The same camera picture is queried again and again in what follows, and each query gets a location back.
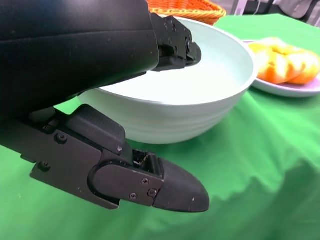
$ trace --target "table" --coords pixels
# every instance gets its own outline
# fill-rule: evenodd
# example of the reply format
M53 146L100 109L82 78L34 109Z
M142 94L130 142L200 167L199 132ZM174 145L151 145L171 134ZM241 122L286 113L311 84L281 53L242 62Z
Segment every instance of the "table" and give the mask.
M320 54L320 30L281 15L227 16L240 39L276 36ZM58 108L71 113L74 99ZM320 97L286 99L250 89L200 137L172 145L131 142L198 177L207 212L122 202L108 211L29 178L32 165L0 147L0 239L319 240Z

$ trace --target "orange wicker basket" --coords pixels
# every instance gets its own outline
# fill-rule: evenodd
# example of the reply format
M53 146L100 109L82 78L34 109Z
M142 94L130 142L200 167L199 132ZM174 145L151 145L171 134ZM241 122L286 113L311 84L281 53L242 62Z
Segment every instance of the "orange wicker basket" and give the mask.
M181 17L214 25L227 12L210 0L147 0L149 11L158 15Z

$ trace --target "green cloth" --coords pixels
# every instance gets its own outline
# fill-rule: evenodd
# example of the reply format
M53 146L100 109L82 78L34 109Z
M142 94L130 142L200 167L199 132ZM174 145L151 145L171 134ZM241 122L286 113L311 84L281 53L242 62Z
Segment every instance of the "green cloth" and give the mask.
M320 54L320 31L280 15L227 16L240 39L279 37ZM59 106L71 113L80 102ZM29 178L32 165L0 147L2 240L319 240L320 97L251 89L209 132L154 151L198 177L211 206L185 214L121 202L109 211Z

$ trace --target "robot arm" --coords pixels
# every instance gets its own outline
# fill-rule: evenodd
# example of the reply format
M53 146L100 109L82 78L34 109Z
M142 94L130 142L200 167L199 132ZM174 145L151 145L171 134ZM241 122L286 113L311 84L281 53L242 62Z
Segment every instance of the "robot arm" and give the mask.
M120 200L203 212L208 193L191 174L132 149L125 130L88 105L53 106L147 71L201 60L191 32L150 14L144 0L0 0L0 144L34 165L30 176L116 209Z

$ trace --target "black plastic casing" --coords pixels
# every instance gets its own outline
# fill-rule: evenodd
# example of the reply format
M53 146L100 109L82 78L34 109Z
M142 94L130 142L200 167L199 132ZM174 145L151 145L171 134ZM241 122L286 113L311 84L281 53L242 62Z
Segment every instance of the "black plastic casing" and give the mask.
M0 118L60 104L158 63L145 0L0 0Z

